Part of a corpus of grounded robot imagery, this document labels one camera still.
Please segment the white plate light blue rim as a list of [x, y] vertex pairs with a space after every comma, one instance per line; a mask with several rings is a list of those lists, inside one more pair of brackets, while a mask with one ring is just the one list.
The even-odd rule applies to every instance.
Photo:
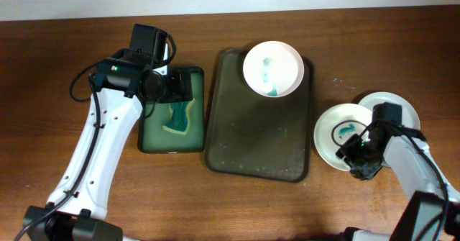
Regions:
[[372, 113], [358, 104], [339, 104], [327, 109], [316, 122], [313, 139], [318, 154], [330, 166], [342, 171], [350, 167], [336, 157], [336, 151], [354, 134], [371, 123]]

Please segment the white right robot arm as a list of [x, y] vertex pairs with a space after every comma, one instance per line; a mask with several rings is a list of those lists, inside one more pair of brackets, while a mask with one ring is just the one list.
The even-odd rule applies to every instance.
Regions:
[[336, 152], [353, 177], [371, 180], [382, 164], [395, 173], [409, 203], [390, 234], [355, 227], [341, 240], [438, 240], [443, 232], [459, 239], [459, 192], [450, 185], [429, 153], [422, 133], [402, 125], [371, 123], [369, 139], [352, 135]]

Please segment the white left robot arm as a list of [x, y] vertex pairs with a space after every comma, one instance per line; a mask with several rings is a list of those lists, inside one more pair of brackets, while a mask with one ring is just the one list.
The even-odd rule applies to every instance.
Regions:
[[105, 218], [129, 133], [158, 104], [170, 106], [171, 121], [183, 124], [195, 102], [189, 73], [96, 72], [88, 80], [90, 110], [71, 161], [45, 207], [27, 209], [17, 240], [123, 240], [121, 227]]

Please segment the green yellow sponge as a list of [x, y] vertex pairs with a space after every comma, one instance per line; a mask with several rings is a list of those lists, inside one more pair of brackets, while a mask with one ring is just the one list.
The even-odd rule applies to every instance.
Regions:
[[190, 128], [190, 110], [195, 102], [196, 100], [192, 99], [191, 101], [169, 103], [170, 117], [162, 128], [173, 134], [186, 135]]

